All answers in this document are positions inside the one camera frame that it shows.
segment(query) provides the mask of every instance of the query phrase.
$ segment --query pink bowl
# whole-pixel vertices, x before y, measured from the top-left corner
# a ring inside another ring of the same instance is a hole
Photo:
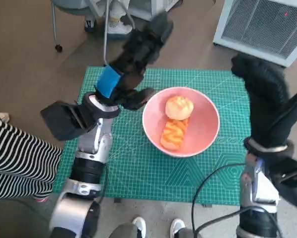
[[[177,151],[165,149],[160,138],[165,127],[166,101],[176,95],[189,98],[194,103],[194,110],[189,118],[184,143]],[[148,139],[160,151],[173,157],[190,157],[206,150],[216,139],[220,119],[214,103],[203,93],[186,87],[166,88],[156,93],[146,104],[143,117],[143,128]]]

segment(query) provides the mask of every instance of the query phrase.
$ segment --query gray floor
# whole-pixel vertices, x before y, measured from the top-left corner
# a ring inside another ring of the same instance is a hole
[[[154,64],[155,67],[181,67],[229,70],[235,51],[214,47],[212,38],[223,0],[185,0],[170,13],[173,34]],[[39,112],[61,99],[73,102],[78,95],[84,71],[89,65],[102,65],[102,38],[84,33],[81,17],[57,11],[59,39],[64,52],[54,50],[49,0],[0,0],[0,111],[11,114],[11,123],[30,133],[58,143],[44,125]],[[119,52],[120,44],[109,44],[108,58]],[[291,92],[297,91],[297,60],[286,69]],[[297,124],[291,133],[296,143]],[[48,218],[56,195],[45,204],[25,198]],[[196,223],[207,221],[237,207],[196,208]],[[105,199],[100,229],[96,237],[107,237],[120,223],[136,215],[147,221],[148,237],[168,237],[170,222],[181,217],[190,226],[190,204],[144,200],[124,200],[116,205]],[[282,201],[280,225],[286,237],[297,238],[297,209]],[[203,232],[204,237],[234,237],[237,218]],[[11,201],[0,201],[0,238],[45,238],[47,223],[28,208]]]

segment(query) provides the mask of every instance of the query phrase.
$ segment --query green cutting mat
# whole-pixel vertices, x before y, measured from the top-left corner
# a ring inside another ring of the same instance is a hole
[[[81,88],[93,91],[102,67],[89,67]],[[243,162],[243,139],[250,134],[249,102],[241,79],[229,71],[150,68],[141,88],[156,91],[185,86],[205,93],[217,106],[221,127],[214,144],[188,159],[176,159],[157,150],[142,128],[142,112],[122,110],[114,120],[113,148],[108,160],[108,197],[191,202],[201,181],[216,168]],[[66,143],[59,165],[54,192],[60,192],[70,175],[77,140]],[[215,175],[202,190],[198,202],[239,204],[241,167],[226,168]]]

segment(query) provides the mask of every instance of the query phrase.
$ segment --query shoe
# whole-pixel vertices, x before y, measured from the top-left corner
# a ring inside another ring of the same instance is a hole
[[[84,31],[85,32],[94,32],[96,28],[97,22],[92,17],[86,17],[84,19]]]
[[[142,233],[142,238],[145,238],[147,234],[147,226],[145,224],[145,220],[142,217],[136,217],[132,223],[138,227],[138,229]]]
[[[117,36],[127,36],[132,31],[131,25],[124,25],[122,21],[108,22],[108,34]]]
[[[183,229],[185,227],[186,227],[185,223],[182,220],[178,218],[174,219],[174,221],[170,225],[170,231],[169,231],[170,238],[174,238],[175,234],[178,233],[180,229]]]
[[[0,113],[0,119],[3,122],[8,123],[9,122],[9,114],[8,113]]]

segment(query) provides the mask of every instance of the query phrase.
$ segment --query bread roll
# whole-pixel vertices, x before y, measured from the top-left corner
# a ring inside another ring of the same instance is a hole
[[[188,119],[173,120],[169,119],[160,139],[162,146],[169,150],[178,150],[183,142],[188,126]]]
[[[171,97],[166,102],[165,113],[170,119],[187,119],[194,109],[194,104],[182,96]]]

